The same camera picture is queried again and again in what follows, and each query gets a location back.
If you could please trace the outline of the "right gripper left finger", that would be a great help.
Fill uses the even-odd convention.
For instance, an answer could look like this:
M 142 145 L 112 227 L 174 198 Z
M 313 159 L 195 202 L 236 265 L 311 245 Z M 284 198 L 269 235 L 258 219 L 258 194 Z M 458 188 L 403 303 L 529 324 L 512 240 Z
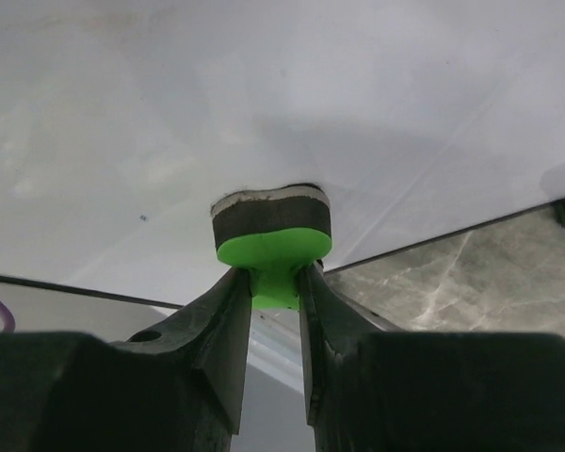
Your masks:
M 240 428 L 250 276 L 124 342 L 0 333 L 0 451 L 227 451 Z

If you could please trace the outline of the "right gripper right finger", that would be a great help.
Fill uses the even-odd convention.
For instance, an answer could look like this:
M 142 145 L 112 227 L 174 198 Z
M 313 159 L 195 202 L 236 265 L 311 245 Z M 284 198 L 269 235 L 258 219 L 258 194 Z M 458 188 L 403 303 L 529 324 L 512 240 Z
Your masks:
M 565 451 L 565 338 L 385 331 L 299 273 L 307 422 L 319 451 Z

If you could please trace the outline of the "small black-framed whiteboard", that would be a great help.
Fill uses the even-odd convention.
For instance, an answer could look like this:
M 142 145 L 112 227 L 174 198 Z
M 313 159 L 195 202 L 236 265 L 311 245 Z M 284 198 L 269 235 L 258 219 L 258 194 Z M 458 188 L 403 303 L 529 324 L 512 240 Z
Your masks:
M 0 274 L 185 302 L 300 182 L 330 268 L 565 196 L 565 1 L 0 1 Z

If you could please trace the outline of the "green whiteboard eraser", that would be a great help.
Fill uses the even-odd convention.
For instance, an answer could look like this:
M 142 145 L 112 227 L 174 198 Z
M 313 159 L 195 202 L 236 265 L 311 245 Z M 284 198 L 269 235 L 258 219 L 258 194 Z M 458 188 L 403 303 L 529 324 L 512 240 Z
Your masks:
M 252 307 L 299 309 L 298 273 L 332 249 L 331 205 L 313 184 L 241 190 L 210 211 L 218 260 L 250 274 Z

